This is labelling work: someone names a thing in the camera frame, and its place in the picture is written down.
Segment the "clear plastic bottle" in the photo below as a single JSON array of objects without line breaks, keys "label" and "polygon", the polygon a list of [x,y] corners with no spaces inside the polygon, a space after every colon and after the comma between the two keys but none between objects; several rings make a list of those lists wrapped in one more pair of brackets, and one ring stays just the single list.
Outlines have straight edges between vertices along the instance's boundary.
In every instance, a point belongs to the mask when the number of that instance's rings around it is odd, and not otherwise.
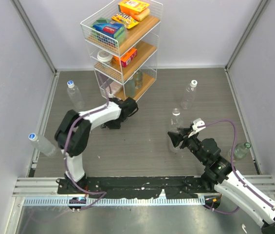
[{"label": "clear plastic bottle", "polygon": [[185,89],[183,99],[181,101],[181,107],[184,110],[189,110],[192,107],[196,94],[197,94],[197,87],[193,88],[190,86],[190,83],[189,83]]},{"label": "clear plastic bottle", "polygon": [[[174,108],[172,111],[171,126],[169,131],[179,133],[178,128],[180,127],[183,127],[183,117],[181,115],[181,111],[178,108]],[[174,147],[170,138],[168,138],[168,142],[170,151],[177,154],[180,151],[180,148]]]},{"label": "clear plastic bottle", "polygon": [[84,108],[84,100],[82,98],[79,88],[76,85],[74,86],[74,88],[67,87],[67,93],[77,110],[81,110]]}]

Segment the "blue and white bottle cap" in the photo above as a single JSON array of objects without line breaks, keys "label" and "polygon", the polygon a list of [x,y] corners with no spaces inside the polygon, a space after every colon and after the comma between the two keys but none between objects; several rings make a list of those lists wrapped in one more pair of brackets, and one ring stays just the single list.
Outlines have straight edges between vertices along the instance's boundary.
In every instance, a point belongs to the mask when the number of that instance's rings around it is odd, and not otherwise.
[{"label": "blue and white bottle cap", "polygon": [[74,88],[75,84],[74,84],[74,82],[72,80],[69,80],[67,82],[67,86],[68,86],[68,88]]}]

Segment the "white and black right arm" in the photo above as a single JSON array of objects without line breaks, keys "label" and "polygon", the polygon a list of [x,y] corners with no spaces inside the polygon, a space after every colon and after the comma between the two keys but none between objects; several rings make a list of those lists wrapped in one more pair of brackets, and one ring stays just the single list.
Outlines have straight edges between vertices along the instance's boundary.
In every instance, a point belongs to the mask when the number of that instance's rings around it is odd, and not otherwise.
[{"label": "white and black right arm", "polygon": [[221,156],[212,138],[203,141],[197,135],[168,132],[173,146],[187,148],[205,166],[201,178],[204,191],[216,191],[234,202],[261,228],[264,234],[275,234],[275,201],[251,184],[231,163]]}]

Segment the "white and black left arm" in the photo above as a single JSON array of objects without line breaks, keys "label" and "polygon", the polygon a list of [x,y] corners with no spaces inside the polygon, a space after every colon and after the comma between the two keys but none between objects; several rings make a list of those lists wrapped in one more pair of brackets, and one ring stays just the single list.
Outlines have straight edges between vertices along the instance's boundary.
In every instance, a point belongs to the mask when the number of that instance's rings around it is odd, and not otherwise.
[{"label": "white and black left arm", "polygon": [[88,145],[91,131],[100,126],[120,129],[121,123],[137,111],[136,101],[129,97],[126,100],[109,98],[104,105],[89,111],[69,110],[66,113],[55,133],[55,140],[63,153],[65,180],[74,194],[85,190],[86,173],[82,153]]}]

